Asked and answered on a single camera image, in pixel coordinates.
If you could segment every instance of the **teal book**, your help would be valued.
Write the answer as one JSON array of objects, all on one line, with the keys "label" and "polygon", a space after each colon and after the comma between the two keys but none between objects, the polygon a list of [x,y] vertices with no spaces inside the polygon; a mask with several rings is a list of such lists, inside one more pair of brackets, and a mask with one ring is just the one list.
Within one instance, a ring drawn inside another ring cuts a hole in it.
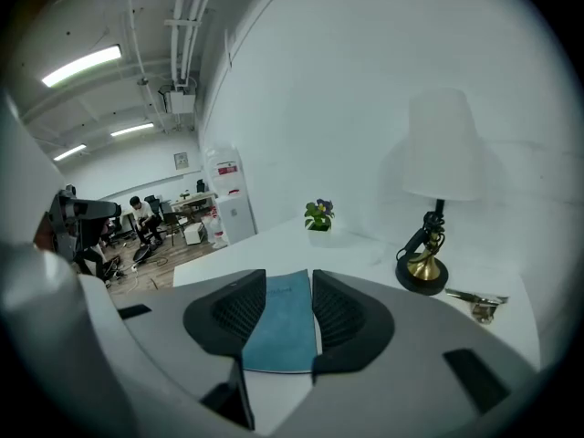
[{"label": "teal book", "polygon": [[308,271],[268,277],[264,313],[244,346],[244,369],[308,373],[316,356]]}]

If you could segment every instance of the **table lamp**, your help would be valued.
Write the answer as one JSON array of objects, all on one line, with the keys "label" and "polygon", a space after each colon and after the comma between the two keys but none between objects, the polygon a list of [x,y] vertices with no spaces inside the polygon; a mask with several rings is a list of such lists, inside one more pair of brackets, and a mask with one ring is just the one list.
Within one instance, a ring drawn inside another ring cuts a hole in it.
[{"label": "table lamp", "polygon": [[[408,290],[428,296],[443,290],[448,270],[435,256],[445,240],[444,201],[482,196],[482,159],[473,114],[462,91],[434,89],[411,99],[403,189],[436,199],[436,207],[396,255],[395,274]],[[424,249],[416,253],[420,245]]]}]

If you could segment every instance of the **gold metal object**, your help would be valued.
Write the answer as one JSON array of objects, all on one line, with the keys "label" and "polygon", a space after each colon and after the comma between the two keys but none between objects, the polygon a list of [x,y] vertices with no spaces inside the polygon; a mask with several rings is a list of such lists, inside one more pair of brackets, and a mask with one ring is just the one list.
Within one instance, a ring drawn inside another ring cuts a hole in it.
[{"label": "gold metal object", "polygon": [[440,268],[436,265],[433,251],[439,241],[438,234],[430,234],[430,241],[425,245],[422,254],[408,261],[408,271],[412,276],[424,281],[433,281],[438,278]]},{"label": "gold metal object", "polygon": [[446,289],[446,294],[460,298],[465,302],[469,302],[471,304],[471,313],[473,314],[474,319],[485,325],[488,325],[493,321],[497,307],[507,303],[509,300],[509,297],[462,292],[451,288]]}]

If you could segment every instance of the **purple flower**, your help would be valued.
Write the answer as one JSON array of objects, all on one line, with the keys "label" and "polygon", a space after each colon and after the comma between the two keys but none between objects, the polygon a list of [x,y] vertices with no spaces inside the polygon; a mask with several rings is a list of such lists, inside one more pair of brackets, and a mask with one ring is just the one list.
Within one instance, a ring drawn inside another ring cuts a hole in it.
[{"label": "purple flower", "polygon": [[317,208],[322,211],[324,215],[331,215],[332,213],[332,202],[325,200],[317,200]]}]

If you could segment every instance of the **white lampshade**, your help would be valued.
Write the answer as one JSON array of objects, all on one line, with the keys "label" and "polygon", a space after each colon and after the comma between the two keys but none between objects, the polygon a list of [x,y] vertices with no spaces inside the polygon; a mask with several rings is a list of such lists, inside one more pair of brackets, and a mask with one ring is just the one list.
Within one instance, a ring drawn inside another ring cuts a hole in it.
[{"label": "white lampshade", "polygon": [[413,98],[407,142],[404,190],[441,200],[483,195],[483,152],[462,91],[436,89]]}]

